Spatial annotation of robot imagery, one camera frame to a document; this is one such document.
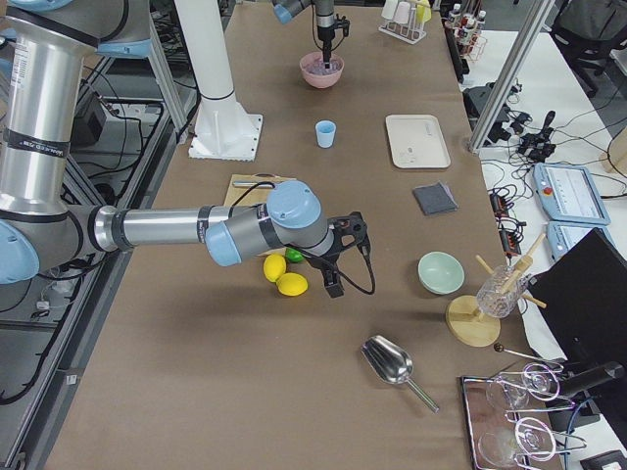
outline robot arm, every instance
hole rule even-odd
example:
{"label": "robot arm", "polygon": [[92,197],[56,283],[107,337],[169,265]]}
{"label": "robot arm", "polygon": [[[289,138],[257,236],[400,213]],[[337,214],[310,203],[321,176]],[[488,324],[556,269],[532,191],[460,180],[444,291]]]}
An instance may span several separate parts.
{"label": "robot arm", "polygon": [[[366,227],[354,214],[327,219],[304,183],[283,182],[254,208],[120,211],[61,200],[83,58],[103,46],[108,55],[141,56],[150,41],[130,31],[142,24],[132,17],[148,22],[148,0],[113,1],[122,9],[113,22],[102,21],[111,18],[110,2],[14,0],[7,11],[18,38],[0,157],[0,283],[96,252],[200,242],[220,265],[272,248],[300,248],[324,273],[332,297],[341,295],[336,260],[354,245],[369,253]],[[107,12],[85,14],[98,9]],[[347,235],[355,242],[345,246]]]}
{"label": "robot arm", "polygon": [[322,60],[329,68],[335,30],[341,28],[346,37],[349,35],[351,24],[346,17],[333,16],[335,13],[333,0],[272,0],[272,4],[276,17],[283,24],[289,23],[296,15],[313,5],[317,37],[322,43]]}

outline yellow lemon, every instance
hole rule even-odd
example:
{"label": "yellow lemon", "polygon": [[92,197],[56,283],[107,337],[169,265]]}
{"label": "yellow lemon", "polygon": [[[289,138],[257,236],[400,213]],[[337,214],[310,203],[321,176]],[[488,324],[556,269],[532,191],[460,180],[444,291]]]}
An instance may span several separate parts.
{"label": "yellow lemon", "polygon": [[264,276],[270,282],[276,282],[276,280],[285,274],[287,270],[287,262],[281,255],[272,254],[264,260]]}
{"label": "yellow lemon", "polygon": [[278,278],[276,287],[278,287],[278,292],[284,296],[295,297],[307,291],[309,284],[304,276],[296,272],[288,272]]}

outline bowl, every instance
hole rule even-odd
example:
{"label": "bowl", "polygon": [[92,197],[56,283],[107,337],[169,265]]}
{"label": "bowl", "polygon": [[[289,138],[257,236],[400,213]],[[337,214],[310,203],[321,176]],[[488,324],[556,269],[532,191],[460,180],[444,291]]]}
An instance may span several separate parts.
{"label": "bowl", "polygon": [[310,68],[315,61],[322,62],[322,53],[320,51],[310,52],[304,56],[303,59],[301,59],[301,74],[309,85],[315,88],[328,88],[338,82],[340,76],[342,76],[342,71],[344,70],[344,61],[340,56],[337,54],[331,54],[331,62],[335,61],[339,65],[339,68],[324,75],[311,73],[308,70],[308,68]]}
{"label": "bowl", "polygon": [[427,253],[418,262],[418,278],[433,294],[453,293],[463,284],[463,277],[463,267],[447,253]]}

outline scoop handle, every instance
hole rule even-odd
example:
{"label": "scoop handle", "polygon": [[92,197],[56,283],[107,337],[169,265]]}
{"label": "scoop handle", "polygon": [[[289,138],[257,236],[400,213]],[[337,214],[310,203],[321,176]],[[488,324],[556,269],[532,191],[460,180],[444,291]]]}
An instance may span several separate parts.
{"label": "scoop handle", "polygon": [[433,401],[433,398],[429,397],[426,392],[424,392],[424,390],[422,390],[420,387],[418,387],[416,385],[415,382],[413,382],[412,379],[408,379],[407,380],[407,384],[410,386],[410,388],[413,390],[413,392],[418,395],[418,397],[424,401],[424,404],[426,404],[429,409],[431,411],[433,411],[434,413],[437,413],[438,411],[440,411],[440,406],[438,406],[438,404]]}

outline round wooden base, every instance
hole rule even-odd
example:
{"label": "round wooden base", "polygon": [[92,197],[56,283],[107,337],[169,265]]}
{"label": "round wooden base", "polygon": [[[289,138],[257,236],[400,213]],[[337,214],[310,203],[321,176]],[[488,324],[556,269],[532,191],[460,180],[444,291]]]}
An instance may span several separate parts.
{"label": "round wooden base", "polygon": [[474,296],[461,296],[447,307],[447,324],[462,343],[477,348],[490,346],[501,333],[501,320],[479,311]]}

